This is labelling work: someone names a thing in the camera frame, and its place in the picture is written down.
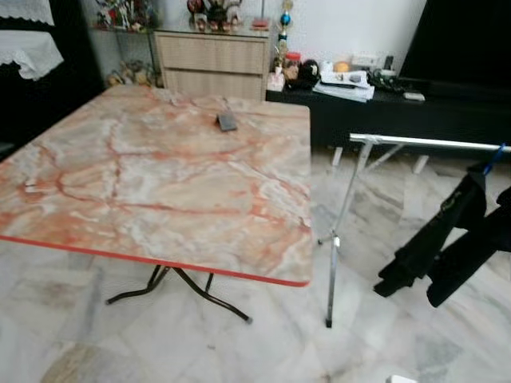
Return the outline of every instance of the drawer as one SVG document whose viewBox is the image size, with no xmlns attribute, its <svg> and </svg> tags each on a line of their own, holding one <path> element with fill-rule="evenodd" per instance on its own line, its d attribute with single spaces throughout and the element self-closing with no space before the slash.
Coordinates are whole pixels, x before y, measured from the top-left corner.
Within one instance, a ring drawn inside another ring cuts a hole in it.
<svg viewBox="0 0 511 383">
<path fill-rule="evenodd" d="M 262 100 L 262 77 L 243 74 L 198 73 L 181 70 L 165 70 L 165 87 L 173 92 L 189 96 L 216 94 L 224 97 L 240 97 Z"/>
<path fill-rule="evenodd" d="M 170 69 L 263 74 L 264 42 L 158 36 L 163 66 Z"/>
</svg>

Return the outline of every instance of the white lace cloth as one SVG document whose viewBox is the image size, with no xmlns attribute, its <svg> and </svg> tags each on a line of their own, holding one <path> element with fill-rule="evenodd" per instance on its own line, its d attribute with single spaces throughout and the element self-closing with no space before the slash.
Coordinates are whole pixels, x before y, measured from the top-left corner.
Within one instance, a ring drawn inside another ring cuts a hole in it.
<svg viewBox="0 0 511 383">
<path fill-rule="evenodd" d="M 0 65 L 13 61 L 21 77 L 38 80 L 64 59 L 48 32 L 0 30 Z"/>
<path fill-rule="evenodd" d="M 0 0 L 0 18 L 24 18 L 55 25 L 50 0 Z"/>
</svg>

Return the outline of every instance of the television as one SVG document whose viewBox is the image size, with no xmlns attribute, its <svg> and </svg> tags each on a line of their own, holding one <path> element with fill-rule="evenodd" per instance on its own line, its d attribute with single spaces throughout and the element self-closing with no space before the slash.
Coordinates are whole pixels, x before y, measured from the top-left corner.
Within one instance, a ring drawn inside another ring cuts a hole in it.
<svg viewBox="0 0 511 383">
<path fill-rule="evenodd" d="M 511 94 L 511 0 L 428 0 L 400 76 Z"/>
</svg>

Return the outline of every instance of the electrical socket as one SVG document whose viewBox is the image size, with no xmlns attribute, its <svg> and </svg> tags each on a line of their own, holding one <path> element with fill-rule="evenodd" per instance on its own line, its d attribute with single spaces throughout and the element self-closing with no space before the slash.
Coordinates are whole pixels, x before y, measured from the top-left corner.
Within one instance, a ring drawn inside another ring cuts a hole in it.
<svg viewBox="0 0 511 383">
<path fill-rule="evenodd" d="M 378 63 L 379 57 L 372 54 L 355 54 L 351 59 L 352 65 L 375 67 Z"/>
</svg>

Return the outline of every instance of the black clothing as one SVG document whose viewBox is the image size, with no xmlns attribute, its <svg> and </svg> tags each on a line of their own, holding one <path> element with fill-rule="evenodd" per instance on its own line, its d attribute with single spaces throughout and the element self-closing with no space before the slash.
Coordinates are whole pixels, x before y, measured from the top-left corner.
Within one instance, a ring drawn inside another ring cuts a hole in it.
<svg viewBox="0 0 511 383">
<path fill-rule="evenodd" d="M 412 286 L 432 267 L 453 227 L 471 229 L 482 221 L 486 211 L 483 168 L 469 168 L 435 217 L 396 251 L 395 259 L 378 274 L 383 281 L 374 287 L 376 293 L 388 297 L 404 286 Z"/>
<path fill-rule="evenodd" d="M 497 203 L 501 206 L 448 246 L 428 272 L 433 281 L 427 292 L 432 306 L 442 304 L 495 251 L 511 251 L 511 188 L 499 195 Z"/>
</svg>

